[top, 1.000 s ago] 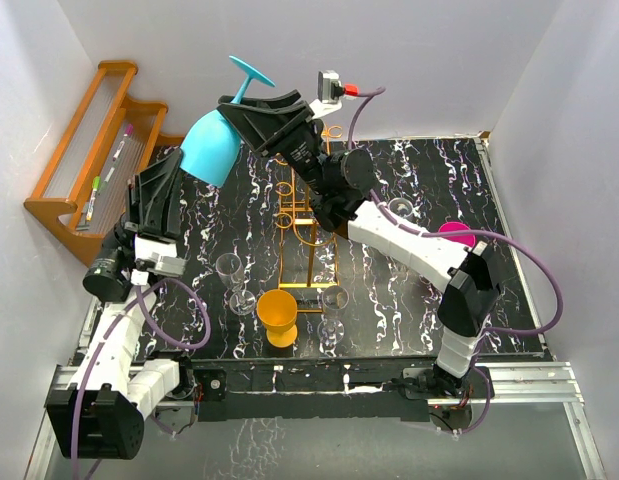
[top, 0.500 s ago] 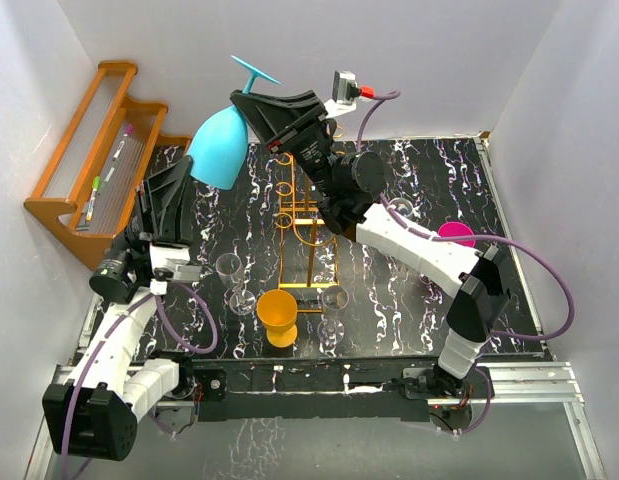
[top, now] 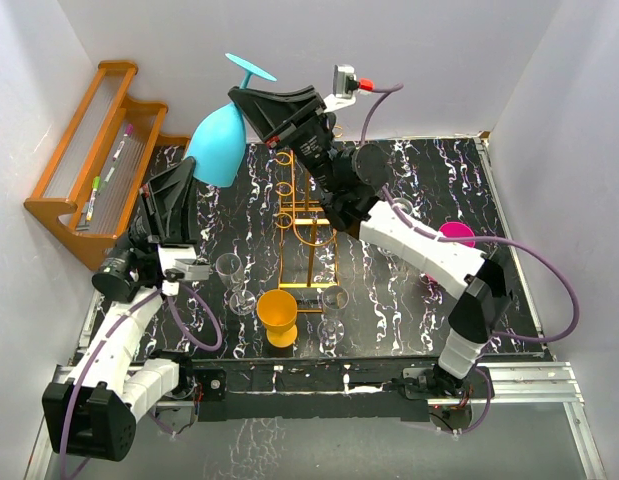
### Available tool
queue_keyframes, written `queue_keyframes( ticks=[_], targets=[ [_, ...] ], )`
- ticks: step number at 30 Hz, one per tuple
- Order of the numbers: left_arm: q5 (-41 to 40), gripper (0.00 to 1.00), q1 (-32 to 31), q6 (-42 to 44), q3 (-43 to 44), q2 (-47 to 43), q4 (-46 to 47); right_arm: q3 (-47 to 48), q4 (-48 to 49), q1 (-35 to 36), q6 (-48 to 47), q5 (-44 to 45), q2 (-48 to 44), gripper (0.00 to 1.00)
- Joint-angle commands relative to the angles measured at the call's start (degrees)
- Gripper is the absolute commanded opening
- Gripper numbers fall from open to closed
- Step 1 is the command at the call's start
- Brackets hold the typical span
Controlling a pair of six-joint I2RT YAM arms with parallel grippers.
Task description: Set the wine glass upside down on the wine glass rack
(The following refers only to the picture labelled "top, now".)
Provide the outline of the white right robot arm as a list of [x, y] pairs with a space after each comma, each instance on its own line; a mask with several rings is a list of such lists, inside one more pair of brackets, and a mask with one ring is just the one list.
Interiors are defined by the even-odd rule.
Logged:
[[443, 350], [417, 382], [431, 393], [460, 395], [512, 303], [510, 262], [401, 211], [386, 191], [390, 169], [383, 150], [366, 140], [337, 147], [335, 107], [313, 87], [290, 93], [233, 87], [228, 96], [263, 143], [288, 149], [300, 161], [318, 187], [320, 206], [333, 228], [398, 256], [455, 299]]

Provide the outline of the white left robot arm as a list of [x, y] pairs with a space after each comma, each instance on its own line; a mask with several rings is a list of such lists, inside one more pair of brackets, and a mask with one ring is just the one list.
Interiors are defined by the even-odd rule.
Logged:
[[59, 455], [120, 461], [138, 421], [164, 394], [183, 399], [194, 390], [193, 371], [172, 359], [150, 359], [134, 375], [128, 369], [164, 299], [210, 275], [195, 249], [195, 167], [187, 157], [140, 188], [139, 214], [92, 277], [108, 312], [66, 380], [49, 383], [42, 396]]

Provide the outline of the clear flute glass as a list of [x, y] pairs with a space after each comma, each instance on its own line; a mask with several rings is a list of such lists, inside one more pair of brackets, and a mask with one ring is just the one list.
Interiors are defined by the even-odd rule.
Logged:
[[245, 271], [240, 257], [234, 253], [220, 255], [215, 263], [215, 271], [231, 292], [228, 300], [230, 310], [239, 316], [251, 314], [256, 307], [256, 298], [246, 289]]

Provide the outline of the blue plastic wine glass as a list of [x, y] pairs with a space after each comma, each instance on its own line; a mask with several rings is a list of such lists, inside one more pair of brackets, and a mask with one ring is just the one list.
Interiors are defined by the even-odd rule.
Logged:
[[195, 161], [193, 177], [218, 188], [230, 187], [246, 149], [243, 115], [230, 101], [209, 114], [194, 131], [185, 157]]

